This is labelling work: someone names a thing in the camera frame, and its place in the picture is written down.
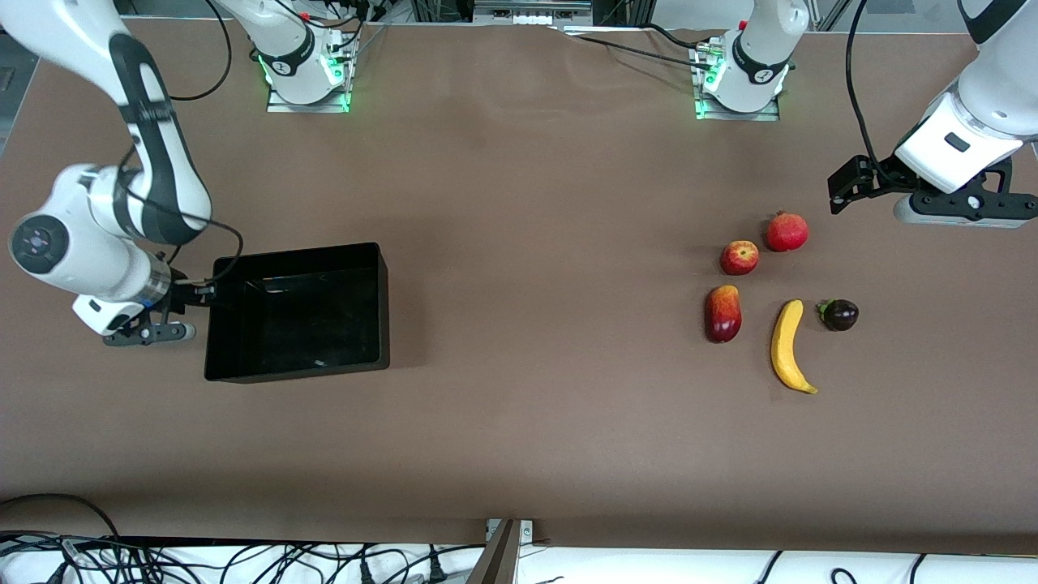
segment eggplant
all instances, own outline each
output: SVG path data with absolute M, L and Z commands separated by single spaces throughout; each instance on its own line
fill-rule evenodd
M 834 300 L 818 305 L 822 325 L 829 331 L 847 331 L 857 323 L 857 306 L 850 301 Z

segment white floor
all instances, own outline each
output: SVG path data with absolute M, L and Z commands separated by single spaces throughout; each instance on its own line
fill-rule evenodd
M 427 545 L 379 546 L 368 553 L 400 549 L 410 560 L 424 557 Z M 222 566 L 240 548 L 181 548 L 165 553 L 181 561 L 211 564 L 214 568 L 193 568 L 202 584 L 218 584 Z M 334 555 L 331 546 L 318 551 Z M 344 556 L 359 550 L 358 546 L 339 546 Z M 466 550 L 441 556 L 447 574 L 470 569 L 480 550 Z M 239 556 L 249 558 L 255 551 Z M 223 584 L 255 584 L 255 578 L 283 553 L 282 547 L 258 557 L 236 564 Z M 758 581 L 772 552 L 739 551 L 667 551 L 667 550 L 599 550 L 582 548 L 524 548 L 519 564 L 518 584 L 544 584 L 554 579 L 559 584 L 630 584 L 667 582 L 673 584 L 752 584 Z M 111 553 L 106 553 L 111 560 Z M 917 558 L 913 554 L 863 554 L 786 552 L 767 580 L 767 584 L 831 584 L 829 575 L 836 567 L 850 572 L 861 584 L 907 584 L 908 571 Z M 46 582 L 61 561 L 58 552 L 22 552 L 0 558 L 0 581 L 4 584 L 35 584 Z M 81 554 L 78 563 L 91 565 Z M 294 564 L 285 571 L 282 584 L 321 584 L 333 572 L 333 560 L 307 557 L 310 566 Z M 379 555 L 370 560 L 377 584 L 404 565 L 395 553 Z M 271 581 L 273 571 L 258 584 Z M 425 580 L 428 563 L 417 565 L 409 584 Z M 194 582 L 185 574 L 185 580 Z M 337 577 L 339 584 L 360 581 L 359 562 L 351 562 Z M 1038 582 L 1038 560 L 975 556 L 927 556 L 921 564 L 917 584 L 1034 584 Z M 79 584 L 72 571 L 65 572 L 64 584 Z M 97 572 L 84 573 L 84 584 L 109 584 Z M 837 584 L 850 584 L 839 577 Z

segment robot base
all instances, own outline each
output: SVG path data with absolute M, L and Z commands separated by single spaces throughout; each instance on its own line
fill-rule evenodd
M 707 63 L 714 68 L 723 66 L 719 50 L 723 43 L 720 36 L 711 37 L 708 43 L 701 43 L 696 49 L 688 50 L 688 59 L 692 62 Z M 712 81 L 712 75 L 716 73 L 690 67 L 692 72 L 692 88 L 695 93 L 695 118 L 696 119 L 741 119 L 743 121 L 778 121 L 778 99 L 771 98 L 768 105 L 759 111 L 743 113 L 733 111 L 720 105 L 717 98 L 710 94 L 704 86 Z
M 382 26 L 375 34 L 378 36 L 385 30 Z M 364 43 L 364 47 L 375 39 L 375 36 Z M 360 35 L 355 34 L 353 40 L 343 47 L 327 66 L 329 80 L 338 85 L 323 99 L 311 104 L 295 104 L 285 101 L 271 87 L 267 93 L 267 111 L 277 113 L 347 113 L 353 98 L 353 79 L 357 75 L 357 57 L 364 47 L 360 46 Z M 270 73 L 267 73 L 267 85 L 270 86 Z

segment black cable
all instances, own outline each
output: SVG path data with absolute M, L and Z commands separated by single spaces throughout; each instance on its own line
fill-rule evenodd
M 114 569 L 115 573 L 116 573 L 116 575 L 122 573 L 122 580 L 124 581 L 129 580 L 130 577 L 133 576 L 133 573 L 129 572 L 129 569 L 125 565 L 122 565 L 121 561 L 118 558 L 116 558 L 116 565 L 115 566 L 106 567 L 106 566 L 101 565 L 101 562 L 98 560 L 98 558 L 93 557 L 92 555 L 90 555 L 90 554 L 81 554 L 81 555 L 83 557 L 85 557 L 87 560 L 89 560 L 94 565 L 94 567 L 86 567 L 86 566 L 79 566 L 79 567 L 81 569 L 86 571 L 86 572 L 100 572 L 101 575 L 105 577 L 105 580 L 108 581 L 108 584 L 116 584 L 116 582 L 118 580 L 117 578 L 112 578 L 112 576 L 110 574 L 108 574 L 109 571 Z M 72 561 L 70 563 L 75 564 L 75 565 L 79 565 L 75 561 Z
M 132 571 L 133 569 L 137 569 L 137 571 L 139 571 L 141 573 L 141 575 L 142 575 L 141 580 L 143 581 L 143 584 L 153 584 L 154 581 L 155 581 L 154 578 L 152 580 L 148 580 L 146 577 L 143 576 L 144 575 L 144 571 L 149 567 L 149 566 L 145 565 L 143 561 L 138 561 L 136 565 L 134 565 L 132 562 L 124 562 L 122 559 L 121 559 L 121 555 L 118 554 L 118 550 L 122 550 L 122 549 L 126 549 L 126 550 L 131 551 L 131 552 L 133 552 L 133 551 L 145 552 L 146 551 L 149 554 L 155 554 L 159 558 L 164 558 L 164 559 L 167 560 L 166 562 L 161 562 L 162 564 L 164 564 L 164 565 L 168 564 L 168 566 L 176 567 L 179 569 L 182 569 L 188 576 L 190 576 L 191 577 L 191 582 L 189 582 L 188 584 L 203 584 L 202 581 L 198 578 L 198 576 L 195 575 L 193 572 L 191 572 L 191 569 L 190 569 L 190 567 L 189 567 L 188 564 L 182 562 L 181 560 L 176 559 L 173 556 L 170 556 L 169 554 L 167 554 L 167 553 L 165 553 L 165 552 L 163 552 L 161 550 L 155 551 L 155 550 L 153 550 L 151 548 L 146 548 L 146 547 L 142 547 L 142 546 L 133 546 L 133 545 L 130 545 L 130 544 L 124 544 L 121 541 L 116 541 L 116 540 L 113 540 L 113 539 L 99 538 L 99 537 L 87 537 L 87 536 L 83 536 L 83 535 L 62 536 L 62 535 L 57 535 L 57 534 L 48 534 L 48 533 L 45 533 L 45 532 L 33 532 L 33 531 L 0 531 L 0 534 L 13 534 L 13 533 L 17 533 L 17 534 L 20 534 L 20 535 L 31 535 L 31 536 L 34 536 L 34 537 L 40 537 L 42 539 L 44 539 L 44 541 L 33 541 L 33 543 L 26 543 L 26 544 L 31 544 L 32 547 L 35 547 L 37 549 L 44 549 L 44 548 L 40 547 L 40 544 L 44 544 L 44 543 L 48 543 L 48 544 L 54 546 L 55 549 L 58 549 L 58 550 L 61 551 L 62 555 L 65 556 L 66 561 L 74 568 L 76 568 L 77 572 L 79 572 L 79 571 L 102 572 L 107 579 L 111 580 L 111 578 L 107 575 L 107 571 L 115 571 L 115 572 L 119 573 L 120 575 L 122 575 L 124 582 L 121 582 L 119 584 L 126 584 L 127 581 L 134 580 L 132 578 Z M 109 567 L 102 566 L 102 565 L 100 565 L 100 562 L 98 561 L 98 559 L 94 558 L 93 556 L 89 555 L 89 554 L 84 554 L 84 555 L 97 567 L 89 567 L 89 566 L 79 565 L 75 561 L 75 559 L 73 557 L 71 557 L 71 556 L 67 555 L 67 550 L 65 549 L 65 546 L 62 546 L 62 543 L 66 541 L 66 540 L 91 541 L 91 543 L 103 545 L 106 548 L 109 548 L 109 549 L 113 550 L 115 552 L 115 556 L 114 556 L 114 559 L 113 559 L 113 564 L 114 565 L 109 566 Z M 5 549 L 5 550 L 3 550 L 2 553 L 0 553 L 0 557 L 6 556 L 6 555 L 8 555 L 10 553 L 13 553 L 12 550 L 11 550 L 11 548 Z M 158 562 L 158 561 L 155 562 L 156 566 L 158 566 L 159 564 L 160 564 L 160 562 Z M 210 567 L 212 569 L 219 569 L 219 566 L 204 566 L 204 567 Z M 162 574 L 165 575 L 165 576 L 171 576 L 168 572 L 162 573 Z
M 112 532 L 112 535 L 115 536 L 116 540 L 118 539 L 119 531 L 115 529 L 115 524 L 112 523 L 112 520 L 111 518 L 108 517 L 108 513 L 106 513 L 104 509 L 102 509 L 101 507 L 94 505 L 90 501 L 78 495 L 69 495 L 66 493 L 34 493 L 32 495 L 22 495 L 20 497 L 11 497 L 10 499 L 7 499 L 5 501 L 0 501 L 0 507 L 6 507 L 7 505 L 13 505 L 16 503 L 24 503 L 26 501 L 39 501 L 47 499 L 58 500 L 58 501 L 72 501 L 74 503 L 79 503 L 80 505 L 89 508 L 91 511 L 93 511 L 93 515 L 98 516 L 99 518 L 101 518 L 101 521 L 105 522 L 105 525 L 108 526 L 108 530 Z
M 360 556 L 364 553 L 364 551 L 367 548 L 370 548 L 370 547 L 373 547 L 373 546 L 371 546 L 370 544 L 364 544 L 360 548 L 360 550 L 358 552 L 356 552 L 352 556 L 346 558 L 346 561 L 343 562 L 338 567 L 335 568 L 335 572 L 332 573 L 331 578 L 329 578 L 328 581 L 325 582 L 324 584 L 333 584 L 335 582 L 335 578 L 338 577 L 338 573 L 340 573 L 344 569 L 346 569 L 346 566 L 348 566 L 350 564 L 350 562 L 352 562 L 353 560 L 356 560 L 356 559 L 360 558 Z
M 44 547 L 40 546 L 40 544 L 44 544 L 44 541 L 22 541 L 18 537 L 16 537 L 15 539 L 12 539 L 12 541 L 17 543 L 17 545 L 16 546 L 9 546 L 7 548 L 4 548 L 3 550 L 0 550 L 0 558 L 5 557 L 5 556 L 9 556 L 11 554 L 17 554 L 19 552 L 23 552 L 23 551 L 26 551 L 26 550 L 31 550 L 31 549 L 35 549 L 35 550 L 38 550 L 38 551 L 42 551 L 42 552 L 47 552 L 47 551 L 54 551 L 54 550 L 57 550 L 59 548 L 59 546 L 57 546 L 57 545 L 54 545 L 54 548 L 44 548 Z
M 708 65 L 707 63 L 692 62 L 692 61 L 685 60 L 685 59 L 676 59 L 674 57 L 667 57 L 665 55 L 658 55 L 656 53 L 650 53 L 649 51 L 643 51 L 641 49 L 635 49 L 633 47 L 626 47 L 624 45 L 618 45 L 616 43 L 610 43 L 608 40 L 602 40 L 601 38 L 592 38 L 590 36 L 584 36 L 584 35 L 581 35 L 581 34 L 576 35 L 576 37 L 579 38 L 579 39 L 581 39 L 581 40 L 586 40 L 589 43 L 595 43 L 597 45 L 605 45 L 606 47 L 612 47 L 614 49 L 620 49 L 622 51 L 629 51 L 631 53 L 635 53 L 635 54 L 638 54 L 638 55 L 645 55 L 647 57 L 652 57 L 654 59 L 660 59 L 660 60 L 664 60 L 664 61 L 676 62 L 678 64 L 683 64 L 683 65 L 691 66 L 691 67 L 694 67 L 694 68 L 702 68 L 704 71 L 710 68 L 710 65 Z
M 372 567 L 367 565 L 367 548 L 360 549 L 360 584 L 375 584 L 372 577 Z
M 837 582 L 837 576 L 841 574 L 850 579 L 850 584 L 857 584 L 857 580 L 854 580 L 854 575 L 842 567 L 832 568 L 832 572 L 829 573 L 829 582 L 831 584 L 840 584 L 840 582 Z
M 269 566 L 267 566 L 267 568 L 266 568 L 266 569 L 264 569 L 263 572 L 261 572 L 261 573 L 260 573 L 260 576 L 256 576 L 256 577 L 255 577 L 255 580 L 253 580 L 253 581 L 252 581 L 252 584 L 260 584 L 260 581 L 261 581 L 261 580 L 263 580 L 263 577 L 264 577 L 264 576 L 267 576 L 267 573 L 268 573 L 268 572 L 270 572 L 270 571 L 274 569 L 274 567 L 275 567 L 276 565 L 278 565 L 279 563 L 281 563 L 281 562 L 282 562 L 282 561 L 284 560 L 284 556 L 285 556 L 285 555 L 288 555 L 288 554 L 289 554 L 289 547 L 288 547 L 288 546 L 285 546 L 285 547 L 284 547 L 284 553 L 283 553 L 283 554 L 281 554 L 281 556 L 279 556 L 279 557 L 277 558 L 277 560 L 275 560 L 275 561 L 274 561 L 274 563 L 270 564 Z
M 162 584 L 162 576 L 163 576 L 163 574 L 162 574 L 162 571 L 159 569 L 158 566 L 155 565 L 155 562 L 157 560 L 156 560 L 156 556 L 152 554 L 152 550 L 133 551 L 133 552 L 130 552 L 130 557 L 133 558 L 133 559 L 135 559 L 142 566 L 141 567 L 141 577 L 144 580 L 149 581 L 152 584 Z M 147 568 L 146 575 L 144 573 L 144 567 Z
M 135 199 L 141 201 L 144 204 L 154 206 L 154 207 L 162 211 L 163 213 L 167 213 L 169 215 L 180 215 L 181 217 L 185 217 L 185 218 L 188 218 L 188 219 L 194 219 L 196 221 L 201 221 L 201 222 L 206 223 L 207 225 L 213 225 L 214 227 L 222 228 L 222 229 L 224 229 L 226 231 L 229 231 L 231 234 L 234 234 L 238 239 L 238 249 L 235 250 L 235 254 L 230 258 L 230 261 L 227 263 L 227 266 L 224 267 L 220 271 L 220 273 L 215 274 L 213 277 L 204 278 L 203 280 L 201 280 L 203 282 L 209 282 L 209 283 L 214 283 L 216 281 L 219 281 L 220 278 L 222 278 L 223 276 L 225 276 L 228 273 L 230 273 L 230 270 L 235 269 L 235 263 L 237 263 L 238 262 L 238 258 L 242 256 L 242 251 L 245 249 L 245 238 L 242 235 L 242 231 L 236 229 L 235 227 L 233 227 L 233 226 L 230 226 L 230 225 L 228 225 L 226 223 L 221 223 L 220 221 L 216 221 L 214 219 L 207 219 L 206 217 L 199 217 L 198 215 L 192 215 L 191 213 L 185 213 L 184 211 L 179 211 L 176 208 L 170 208 L 170 207 L 166 206 L 165 204 L 156 202 L 156 201 L 152 200 L 151 198 L 144 198 L 143 196 L 141 196 L 141 195 L 133 192 L 132 190 L 130 190 L 130 185 L 126 184 L 126 182 L 124 180 L 124 177 L 126 176 L 126 173 L 124 172 L 124 168 L 126 168 L 127 162 L 129 162 L 130 158 L 133 156 L 134 149 L 135 149 L 134 146 L 130 146 L 130 149 L 128 149 L 127 152 L 126 152 L 126 155 L 122 156 L 122 160 L 119 161 L 119 165 L 117 166 L 118 173 L 116 174 L 116 176 L 117 176 L 117 178 L 119 180 L 119 186 L 121 186 L 122 189 L 126 190 L 127 195 L 129 195 L 131 198 L 135 198 Z
M 220 573 L 220 584 L 224 584 L 224 581 L 227 579 L 227 572 L 230 569 L 230 566 L 236 565 L 236 563 L 242 563 L 242 562 L 245 562 L 245 561 L 248 561 L 248 560 L 255 559 L 255 558 L 262 556 L 263 554 L 266 554 L 267 552 L 273 550 L 274 546 L 271 546 L 271 547 L 267 548 L 266 550 L 260 552 L 258 554 L 255 554 L 253 556 L 249 556 L 248 558 L 246 558 L 244 560 L 238 560 L 238 556 L 241 556 L 242 554 L 244 554 L 246 551 L 249 550 L 249 548 L 253 548 L 253 546 L 242 548 L 238 552 L 235 552 L 235 555 L 230 556 L 230 559 L 227 560 L 227 564 L 223 566 L 223 571 Z
M 482 546 L 482 545 L 457 546 L 457 547 L 454 547 L 454 548 L 447 548 L 446 550 L 440 550 L 439 552 L 436 552 L 436 555 L 442 556 L 443 554 L 449 554 L 450 552 L 460 552 L 462 550 L 475 550 L 476 548 L 486 548 L 486 546 Z M 386 578 L 385 580 L 383 580 L 382 584 L 389 584 L 390 582 L 392 582 L 393 580 L 395 580 L 398 576 L 400 576 L 402 574 L 409 573 L 412 567 L 420 564 L 421 562 L 428 561 L 430 559 L 430 557 L 432 557 L 432 556 L 431 555 L 427 555 L 427 556 L 418 558 L 418 559 L 414 560 L 413 562 L 405 565 L 404 567 L 402 567 L 399 571 L 397 571 L 395 574 L 393 574 L 389 578 Z
M 404 558 L 404 563 L 407 564 L 407 554 L 405 554 L 403 550 L 398 550 L 395 548 L 392 550 L 379 550 L 378 552 L 368 552 L 366 557 L 374 558 L 375 556 L 381 556 L 383 554 L 400 554 L 400 557 Z M 407 577 L 410 574 L 411 574 L 411 566 L 405 565 L 404 578 L 401 580 L 402 584 L 404 582 L 407 582 Z
M 313 548 L 317 548 L 317 547 L 318 547 L 318 544 L 312 544 L 312 545 L 309 546 L 308 549 L 305 549 L 305 550 L 304 550 L 305 546 L 297 548 L 296 549 L 297 554 L 293 558 L 288 559 L 284 562 L 284 564 L 281 567 L 278 568 L 277 574 L 275 574 L 274 578 L 271 580 L 271 584 L 280 584 L 281 579 L 284 578 L 285 571 L 288 571 L 289 566 L 291 566 L 293 563 L 298 563 L 300 565 L 303 565 L 305 567 L 308 567 L 308 568 L 312 569 L 313 572 L 317 572 L 318 575 L 321 576 L 321 582 L 324 582 L 325 581 L 325 575 L 324 575 L 324 573 L 321 572 L 321 569 L 319 567 L 317 567 L 317 566 L 315 566 L 312 564 L 309 564 L 307 562 L 304 562 L 302 560 L 303 556 L 307 555 L 311 550 L 313 550 Z
M 447 579 L 440 564 L 440 555 L 436 553 L 436 547 L 429 545 L 429 584 L 440 584 Z
M 343 26 L 344 24 L 348 24 L 350 22 L 353 22 L 353 21 L 357 20 L 357 17 L 350 17 L 350 18 L 348 18 L 346 20 L 342 20 L 342 21 L 336 22 L 336 23 L 325 24 L 325 23 L 322 23 L 322 22 L 318 22 L 318 21 L 316 21 L 313 19 L 303 18 L 302 15 L 300 15 L 299 12 L 297 12 L 297 11 L 293 10 L 292 8 L 290 8 L 281 0 L 274 0 L 274 2 L 276 2 L 279 6 L 281 6 L 285 10 L 289 10 L 290 12 L 292 12 L 293 15 L 295 15 L 295 17 L 297 19 L 299 19 L 299 21 L 301 23 L 303 23 L 305 25 L 309 25 L 309 26 L 316 27 L 316 28 L 338 28 L 338 27 Z
M 46 584 L 61 584 L 64 580 L 64 571 L 67 569 L 67 567 L 69 562 L 62 560 L 61 563 L 58 564 L 57 569 L 55 569 L 54 573 L 51 574 L 50 578 L 47 579 Z
M 778 550 L 774 554 L 771 554 L 771 559 L 769 559 L 767 565 L 764 566 L 764 574 L 761 575 L 761 579 L 757 581 L 757 584 L 764 584 L 768 581 L 768 577 L 771 576 L 771 568 L 775 566 L 775 562 L 778 561 L 778 556 L 782 555 L 782 550 Z
M 919 564 L 923 563 L 924 558 L 926 558 L 926 554 L 920 554 L 912 562 L 911 569 L 908 571 L 908 584 L 916 584 L 916 572 L 919 569 Z
M 223 65 L 223 75 L 220 76 L 220 79 L 218 79 L 212 87 L 206 89 L 204 91 L 196 95 L 188 95 L 186 98 L 169 95 L 169 99 L 173 100 L 174 102 L 193 102 L 195 100 L 208 98 L 209 95 L 212 95 L 217 89 L 219 89 L 220 85 L 223 85 L 223 82 L 227 80 L 227 75 L 230 74 L 230 63 L 231 61 L 234 61 L 235 55 L 230 49 L 230 34 L 227 32 L 227 24 L 223 22 L 223 17 L 220 16 L 220 10 L 216 9 L 216 6 L 213 4 L 213 0 L 206 0 L 206 3 L 209 4 L 209 8 L 213 10 L 213 13 L 216 16 L 217 22 L 220 23 L 220 30 L 223 31 L 223 43 L 227 48 L 227 63 Z
M 180 255 L 180 254 L 181 254 L 181 248 L 182 248 L 182 247 L 184 247 L 184 246 L 183 246 L 183 245 L 177 245 L 177 246 L 176 246 L 176 247 L 175 247 L 175 248 L 173 249 L 173 252 L 172 252 L 172 253 L 170 253 L 168 257 L 166 257 L 166 265 L 167 265 L 167 266 L 171 266 L 171 265 L 173 265 L 173 259 L 175 259 L 175 258 L 176 258 L 176 255 Z
M 311 552 L 313 555 L 316 555 L 319 558 L 325 558 L 325 559 L 335 560 L 335 572 L 333 572 L 332 575 L 331 575 L 331 577 L 328 578 L 328 580 L 325 580 L 323 582 L 323 584 L 332 584 L 333 582 L 335 582 L 335 577 L 338 576 L 339 569 L 343 567 L 342 565 L 339 565 L 339 562 L 343 561 L 343 555 L 338 553 L 338 546 L 337 545 L 333 545 L 332 546 L 332 550 L 335 550 L 335 557 L 334 558 L 331 557 L 331 556 L 325 556 L 323 554 L 318 554 L 317 552 Z
M 665 29 L 665 28 L 663 28 L 662 26 L 659 26 L 658 24 L 653 24 L 651 22 L 647 22 L 645 24 L 639 24 L 639 25 L 637 25 L 637 28 L 655 30 L 656 32 L 662 34 L 663 37 L 666 38 L 667 40 L 670 40 L 671 43 L 674 43 L 675 45 L 677 45 L 679 47 L 682 47 L 684 49 L 694 49 L 695 47 L 699 46 L 700 43 L 704 43 L 704 41 L 710 39 L 710 37 L 708 36 L 708 37 L 703 38 L 701 40 L 695 40 L 693 43 L 688 43 L 688 41 L 682 40 L 681 38 L 678 38 L 677 36 L 671 34 L 671 31 L 667 30 L 667 29 Z
M 854 52 L 854 35 L 857 32 L 857 24 L 862 20 L 862 12 L 865 11 L 865 5 L 869 0 L 862 0 L 857 4 L 857 9 L 854 11 L 854 19 L 850 22 L 850 30 L 847 32 L 847 52 L 844 55 L 844 73 L 847 79 L 847 96 L 850 98 L 850 107 L 854 110 L 854 118 L 857 119 L 857 128 L 862 132 L 862 141 L 865 142 L 865 150 L 872 159 L 872 165 L 876 168 L 876 172 L 879 173 L 886 182 L 901 187 L 908 187 L 911 185 L 905 185 L 898 180 L 895 180 L 886 172 L 886 170 L 879 163 L 879 159 L 876 158 L 876 151 L 872 147 L 872 139 L 869 138 L 869 130 L 865 124 L 865 115 L 862 113 L 862 107 L 857 103 L 857 93 L 854 92 L 854 79 L 851 75 L 851 61 L 853 60 Z
M 69 552 L 66 552 L 64 548 L 61 549 L 61 557 L 64 558 L 64 563 L 69 564 L 73 572 L 76 573 L 76 581 L 79 582 L 79 584 L 84 584 L 85 581 L 83 580 L 83 571 L 80 569 L 79 565 L 76 564 L 75 559 L 69 555 Z
M 337 51 L 337 50 L 342 49 L 343 47 L 349 47 L 350 44 L 352 44 L 354 40 L 356 40 L 357 36 L 360 35 L 360 29 L 364 27 L 364 19 L 358 19 L 357 17 L 353 17 L 353 19 L 351 19 L 351 20 L 356 20 L 359 23 L 359 24 L 357 24 L 357 29 L 353 31 L 353 36 L 351 36 L 348 39 L 339 43 L 338 45 L 332 45 L 332 47 L 331 47 L 332 51 Z

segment metal frame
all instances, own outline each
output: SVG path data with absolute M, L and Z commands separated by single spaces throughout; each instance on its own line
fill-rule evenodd
M 851 0 L 837 0 L 837 4 L 832 6 L 832 9 L 829 10 L 829 13 L 826 15 L 824 19 L 822 19 L 822 22 L 818 25 L 818 27 L 815 30 L 821 30 L 824 32 L 832 30 L 832 27 L 837 25 L 837 22 L 840 21 L 840 18 L 843 17 L 844 12 L 847 11 L 847 8 L 850 6 L 850 3 Z
M 497 527 L 493 528 L 488 522 L 487 530 L 493 536 L 480 555 L 480 561 L 475 562 L 466 584 L 514 584 L 516 565 L 519 563 L 519 547 L 524 537 L 523 523 L 526 522 L 499 520 Z M 532 527 L 527 529 L 525 536 L 531 538 Z

